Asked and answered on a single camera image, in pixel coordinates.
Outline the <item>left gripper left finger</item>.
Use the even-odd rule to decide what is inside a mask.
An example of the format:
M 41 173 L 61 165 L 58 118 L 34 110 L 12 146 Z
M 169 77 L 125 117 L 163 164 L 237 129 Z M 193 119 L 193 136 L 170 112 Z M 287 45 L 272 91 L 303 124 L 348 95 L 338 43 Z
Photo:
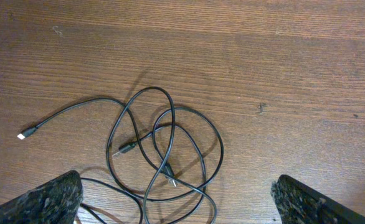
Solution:
M 73 223 L 82 199 L 80 175 L 71 170 L 0 205 L 0 223 Z

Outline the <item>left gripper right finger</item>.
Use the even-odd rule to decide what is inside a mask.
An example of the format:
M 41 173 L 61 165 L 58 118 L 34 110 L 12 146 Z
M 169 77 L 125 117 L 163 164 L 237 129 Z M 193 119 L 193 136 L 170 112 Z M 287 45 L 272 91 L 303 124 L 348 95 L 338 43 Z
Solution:
M 304 183 L 281 175 L 272 183 L 271 196 L 283 224 L 362 224 L 365 217 Z

